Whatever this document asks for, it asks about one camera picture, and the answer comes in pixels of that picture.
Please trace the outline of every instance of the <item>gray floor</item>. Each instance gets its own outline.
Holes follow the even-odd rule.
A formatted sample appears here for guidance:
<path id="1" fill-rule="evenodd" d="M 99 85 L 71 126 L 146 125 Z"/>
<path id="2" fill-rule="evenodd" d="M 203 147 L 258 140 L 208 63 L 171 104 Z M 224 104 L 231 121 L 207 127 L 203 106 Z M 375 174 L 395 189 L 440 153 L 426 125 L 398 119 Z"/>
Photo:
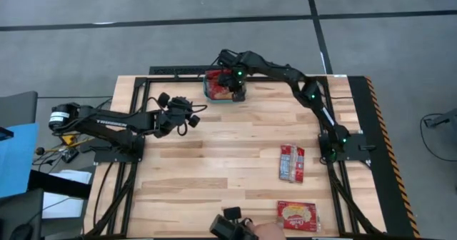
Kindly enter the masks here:
<path id="1" fill-rule="evenodd" d="M 320 14 L 457 9 L 457 0 L 316 0 Z M 307 0 L 0 0 L 0 26 L 222 16 L 310 14 Z M 371 76 L 423 237 L 454 239 L 457 166 L 423 147 L 418 122 L 455 108 L 457 16 L 322 21 L 335 74 Z M 322 74 L 311 21 L 0 32 L 0 93 L 112 95 L 117 75 L 149 66 L 208 64 L 221 48 L 252 49 L 280 64 Z M 39 145 L 53 146 L 52 106 L 104 99 L 40 99 Z M 447 126 L 425 130 L 437 154 L 457 159 Z M 92 164 L 79 156 L 63 168 Z"/>

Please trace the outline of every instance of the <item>orange and black hazard tape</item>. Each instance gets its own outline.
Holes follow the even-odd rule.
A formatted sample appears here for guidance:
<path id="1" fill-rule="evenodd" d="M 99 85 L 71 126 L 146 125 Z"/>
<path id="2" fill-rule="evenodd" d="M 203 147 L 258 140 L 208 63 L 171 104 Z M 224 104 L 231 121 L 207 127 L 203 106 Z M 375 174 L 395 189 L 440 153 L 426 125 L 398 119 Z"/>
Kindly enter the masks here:
<path id="1" fill-rule="evenodd" d="M 398 188 L 401 192 L 401 197 L 403 198 L 403 202 L 405 204 L 406 213 L 408 214 L 409 221 L 411 222 L 411 227 L 413 228 L 413 233 L 416 238 L 420 238 L 421 235 L 419 234 L 419 230 L 417 228 L 416 218 L 413 215 L 413 210 L 411 205 L 409 204 L 408 195 L 406 194 L 405 184 L 403 183 L 403 179 L 400 176 L 400 169 L 398 168 L 397 160 L 395 159 L 395 155 L 393 154 L 391 140 L 388 137 L 386 124 L 384 123 L 383 116 L 381 114 L 381 108 L 378 105 L 378 99 L 376 98 L 376 94 L 374 92 L 373 84 L 371 83 L 371 79 L 366 77 L 366 82 L 368 83 L 368 87 L 370 89 L 371 98 L 373 99 L 374 109 L 376 110 L 376 114 L 378 115 L 379 126 L 381 127 L 381 131 L 384 135 L 384 142 L 386 142 L 387 152 L 391 159 L 393 172 L 396 175 Z"/>

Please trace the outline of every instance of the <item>red and white package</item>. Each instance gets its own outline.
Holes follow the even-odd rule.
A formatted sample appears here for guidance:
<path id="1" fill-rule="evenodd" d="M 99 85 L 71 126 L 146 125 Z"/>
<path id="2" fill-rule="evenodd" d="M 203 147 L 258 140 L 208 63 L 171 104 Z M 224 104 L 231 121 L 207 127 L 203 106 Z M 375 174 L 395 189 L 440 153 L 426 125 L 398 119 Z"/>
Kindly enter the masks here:
<path id="1" fill-rule="evenodd" d="M 303 183 L 303 163 L 305 150 L 295 144 L 281 145 L 279 179 L 293 183 Z"/>
<path id="2" fill-rule="evenodd" d="M 316 205 L 309 203 L 278 201 L 278 223 L 285 229 L 321 230 Z"/>

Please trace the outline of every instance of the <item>wood grain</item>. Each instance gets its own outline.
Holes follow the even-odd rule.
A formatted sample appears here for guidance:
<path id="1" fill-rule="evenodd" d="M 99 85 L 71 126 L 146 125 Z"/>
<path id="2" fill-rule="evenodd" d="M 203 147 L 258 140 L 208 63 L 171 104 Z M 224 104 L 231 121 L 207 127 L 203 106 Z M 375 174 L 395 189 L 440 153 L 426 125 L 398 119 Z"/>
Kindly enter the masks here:
<path id="1" fill-rule="evenodd" d="M 118 78 L 111 109 L 128 112 L 135 76 Z M 328 77 L 332 97 L 351 97 L 346 77 Z M 325 166 L 319 163 L 319 125 L 311 110 L 303 108 L 287 84 L 249 83 L 243 103 L 210 104 L 200 83 L 153 83 L 149 96 L 161 92 L 186 96 L 195 104 L 208 104 L 200 124 L 186 136 L 176 131 L 156 139 L 146 137 L 139 164 L 128 237 L 212 237 L 209 226 L 222 209 L 240 206 L 255 223 L 275 222 L 276 202 L 316 203 L 321 231 L 285 230 L 287 236 L 336 236 L 335 212 Z M 338 123 L 358 131 L 352 99 L 332 99 Z M 157 109 L 154 102 L 148 110 Z M 306 151 L 302 184 L 278 179 L 279 146 L 296 143 Z M 385 230 L 371 172 L 360 162 L 346 162 L 355 202 L 380 230 Z M 92 228 L 96 195 L 107 164 L 97 167 L 84 219 Z M 118 165 L 111 169 L 97 210 L 100 219 L 111 203 Z M 341 200 L 343 210 L 346 205 Z M 122 204 L 116 220 L 120 230 Z M 350 231 L 345 211 L 346 230 Z"/>

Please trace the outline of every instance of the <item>white paper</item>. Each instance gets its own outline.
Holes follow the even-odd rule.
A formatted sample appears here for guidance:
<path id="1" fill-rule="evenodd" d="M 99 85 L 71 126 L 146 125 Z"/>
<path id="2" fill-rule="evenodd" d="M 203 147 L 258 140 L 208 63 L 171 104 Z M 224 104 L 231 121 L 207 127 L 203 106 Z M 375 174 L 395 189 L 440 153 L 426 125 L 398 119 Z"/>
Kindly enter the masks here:
<path id="1" fill-rule="evenodd" d="M 59 173 L 51 173 L 52 176 L 58 176 L 62 179 L 69 179 L 87 184 L 91 179 L 91 173 L 85 171 L 63 170 Z M 43 219 L 57 219 L 57 218 L 79 218 L 83 208 L 83 200 L 67 199 L 68 196 L 62 194 L 44 193 L 43 200 Z"/>

